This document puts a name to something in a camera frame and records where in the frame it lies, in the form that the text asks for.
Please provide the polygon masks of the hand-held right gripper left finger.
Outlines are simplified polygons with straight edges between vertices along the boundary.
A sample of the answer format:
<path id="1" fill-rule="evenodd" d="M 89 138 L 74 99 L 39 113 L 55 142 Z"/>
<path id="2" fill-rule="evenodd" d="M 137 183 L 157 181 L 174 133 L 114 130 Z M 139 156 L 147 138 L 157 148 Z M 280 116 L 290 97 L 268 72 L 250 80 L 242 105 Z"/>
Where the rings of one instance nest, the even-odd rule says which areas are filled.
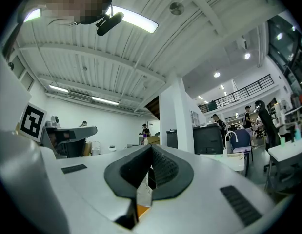
<path id="1" fill-rule="evenodd" d="M 84 169 L 64 174 L 73 200 L 70 213 L 81 221 L 75 230 L 152 230 L 151 210 L 138 217 L 138 188 L 150 167 L 149 146 L 137 146 L 114 153 L 57 160 L 67 168 Z"/>

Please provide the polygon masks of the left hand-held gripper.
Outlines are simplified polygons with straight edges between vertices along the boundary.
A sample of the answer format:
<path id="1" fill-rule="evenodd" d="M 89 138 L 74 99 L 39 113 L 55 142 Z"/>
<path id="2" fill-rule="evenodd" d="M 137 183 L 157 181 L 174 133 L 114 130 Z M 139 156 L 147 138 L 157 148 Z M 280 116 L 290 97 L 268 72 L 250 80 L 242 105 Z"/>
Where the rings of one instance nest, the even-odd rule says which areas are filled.
<path id="1" fill-rule="evenodd" d="M 21 116 L 20 133 L 50 148 L 57 158 L 84 156 L 86 139 L 97 133 L 97 127 L 62 128 L 57 116 L 46 117 L 46 110 L 28 103 Z"/>

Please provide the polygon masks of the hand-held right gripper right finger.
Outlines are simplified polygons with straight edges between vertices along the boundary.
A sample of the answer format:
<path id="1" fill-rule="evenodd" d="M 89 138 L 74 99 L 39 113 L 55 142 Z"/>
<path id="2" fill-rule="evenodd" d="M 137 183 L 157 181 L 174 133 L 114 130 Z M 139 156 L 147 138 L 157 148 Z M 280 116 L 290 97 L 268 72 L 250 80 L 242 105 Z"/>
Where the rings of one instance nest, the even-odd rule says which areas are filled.
<path id="1" fill-rule="evenodd" d="M 139 234 L 234 234 L 244 229 L 221 188 L 234 186 L 261 214 L 270 212 L 272 199 L 250 180 L 208 157 L 162 147 L 186 160 L 194 170 L 191 184 L 178 197 L 153 201 L 137 225 Z"/>

